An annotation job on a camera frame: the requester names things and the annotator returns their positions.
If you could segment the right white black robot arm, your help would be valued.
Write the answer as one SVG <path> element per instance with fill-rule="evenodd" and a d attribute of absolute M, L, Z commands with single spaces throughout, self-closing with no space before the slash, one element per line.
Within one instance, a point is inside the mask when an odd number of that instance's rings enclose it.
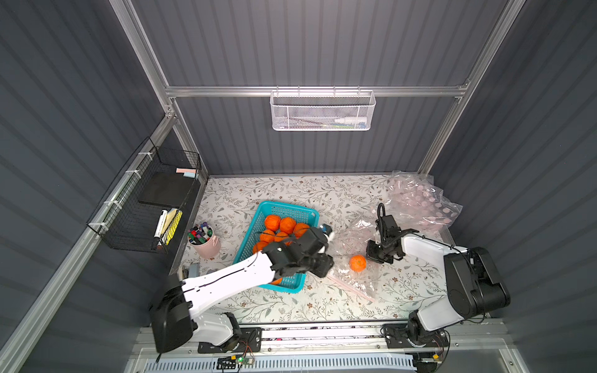
<path fill-rule="evenodd" d="M 366 258 L 378 264 L 393 264 L 413 256 L 444 271 L 446 290 L 438 300 L 409 315 L 406 333 L 418 343 L 424 337 L 505 308 L 511 295 L 490 253 L 482 247 L 468 249 L 429 239 L 413 228 L 402 229 L 383 203 L 376 209 L 380 240 L 368 241 Z"/>

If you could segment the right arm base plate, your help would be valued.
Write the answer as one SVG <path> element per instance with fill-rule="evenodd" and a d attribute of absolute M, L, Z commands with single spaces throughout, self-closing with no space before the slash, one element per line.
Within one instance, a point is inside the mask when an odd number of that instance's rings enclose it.
<path fill-rule="evenodd" d="M 439 348 L 449 346 L 448 333 L 444 329 L 427 331 L 407 323 L 383 324 L 380 333 L 390 349 L 397 348 Z"/>

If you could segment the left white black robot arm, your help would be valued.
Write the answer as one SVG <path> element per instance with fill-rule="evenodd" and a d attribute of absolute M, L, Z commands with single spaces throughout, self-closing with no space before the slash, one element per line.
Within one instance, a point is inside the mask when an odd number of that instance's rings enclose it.
<path fill-rule="evenodd" d="M 192 337 L 221 351 L 233 351 L 241 329 L 230 312 L 209 310 L 247 289 L 310 272 L 325 278 L 334 266 L 326 250 L 334 239 L 329 225 L 310 227 L 298 239 L 272 242 L 249 258 L 205 276 L 181 280 L 173 274 L 149 304 L 152 334 L 158 354 L 182 347 Z"/>

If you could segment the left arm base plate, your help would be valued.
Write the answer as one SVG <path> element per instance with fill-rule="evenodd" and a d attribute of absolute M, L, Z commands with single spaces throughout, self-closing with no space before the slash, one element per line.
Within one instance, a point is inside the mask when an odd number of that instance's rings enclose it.
<path fill-rule="evenodd" d="M 241 354 L 247 352 L 260 352 L 263 329 L 260 327 L 241 328 L 222 345 L 216 346 L 207 342 L 200 342 L 197 348 L 199 354 Z"/>

